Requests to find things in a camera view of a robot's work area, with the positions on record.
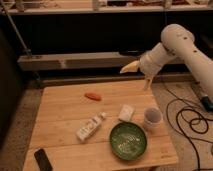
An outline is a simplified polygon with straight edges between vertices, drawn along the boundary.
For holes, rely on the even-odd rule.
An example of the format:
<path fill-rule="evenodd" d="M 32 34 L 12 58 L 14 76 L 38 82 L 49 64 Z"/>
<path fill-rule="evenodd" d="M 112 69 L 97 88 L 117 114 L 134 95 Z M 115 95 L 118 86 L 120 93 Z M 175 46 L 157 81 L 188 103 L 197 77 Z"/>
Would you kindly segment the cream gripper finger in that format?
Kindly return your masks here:
<path fill-rule="evenodd" d="M 145 85 L 144 85 L 144 91 L 148 90 L 153 82 L 153 75 L 145 75 Z"/>
<path fill-rule="evenodd" d="M 124 66 L 121 70 L 120 73 L 127 73 L 127 72 L 136 72 L 139 68 L 139 61 L 133 61 L 131 63 L 129 63 L 128 65 Z"/>

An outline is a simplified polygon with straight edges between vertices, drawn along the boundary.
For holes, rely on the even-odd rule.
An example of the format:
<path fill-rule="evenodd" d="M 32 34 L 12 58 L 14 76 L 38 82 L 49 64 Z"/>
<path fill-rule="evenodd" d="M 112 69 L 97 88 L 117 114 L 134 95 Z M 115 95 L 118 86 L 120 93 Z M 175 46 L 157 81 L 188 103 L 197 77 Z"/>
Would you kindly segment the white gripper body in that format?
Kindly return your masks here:
<path fill-rule="evenodd" d="M 141 56 L 139 68 L 145 76 L 154 77 L 165 64 L 175 58 L 175 55 L 169 53 L 161 43 L 158 43 Z"/>

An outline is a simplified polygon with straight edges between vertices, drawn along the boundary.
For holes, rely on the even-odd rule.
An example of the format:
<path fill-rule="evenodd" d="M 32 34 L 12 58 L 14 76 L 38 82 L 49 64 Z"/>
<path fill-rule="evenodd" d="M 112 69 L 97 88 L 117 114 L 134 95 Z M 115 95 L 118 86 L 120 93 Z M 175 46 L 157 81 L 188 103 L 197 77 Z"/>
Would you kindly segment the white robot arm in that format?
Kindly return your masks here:
<path fill-rule="evenodd" d="M 145 75 L 144 89 L 147 89 L 165 64 L 180 58 L 204 92 L 213 98 L 213 60 L 200 51 L 194 41 L 194 35 L 183 26 L 170 24 L 162 30 L 161 41 L 152 50 L 124 66 L 120 73 L 140 70 Z"/>

